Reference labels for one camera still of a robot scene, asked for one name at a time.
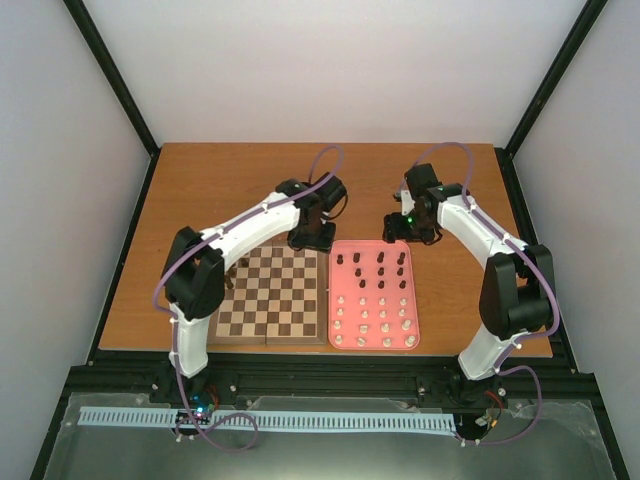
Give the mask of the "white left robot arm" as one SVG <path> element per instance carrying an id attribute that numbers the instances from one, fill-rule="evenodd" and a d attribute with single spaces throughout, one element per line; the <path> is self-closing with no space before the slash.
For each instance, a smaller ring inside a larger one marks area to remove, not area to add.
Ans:
<path id="1" fill-rule="evenodd" d="M 225 276 L 241 257 L 281 234 L 293 250 L 331 251 L 336 225 L 329 213 L 347 197 L 336 176 L 314 183 L 289 179 L 233 219 L 203 231 L 178 231 L 155 287 L 154 308 L 170 316 L 169 360 L 177 374 L 172 388 L 186 402 L 201 400 L 208 378 L 207 335 L 212 314 L 225 296 Z"/>

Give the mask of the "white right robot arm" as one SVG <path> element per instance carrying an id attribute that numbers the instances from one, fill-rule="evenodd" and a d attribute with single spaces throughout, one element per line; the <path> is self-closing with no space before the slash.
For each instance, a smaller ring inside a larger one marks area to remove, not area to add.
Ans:
<path id="1" fill-rule="evenodd" d="M 442 183 L 430 164 L 412 166 L 394 198 L 401 209 L 385 216 L 384 241 L 433 245 L 448 232 L 483 269 L 481 325 L 440 387 L 453 404 L 474 405 L 502 373 L 512 351 L 557 330 L 552 254 L 543 245 L 510 235 L 486 215 L 466 186 Z"/>

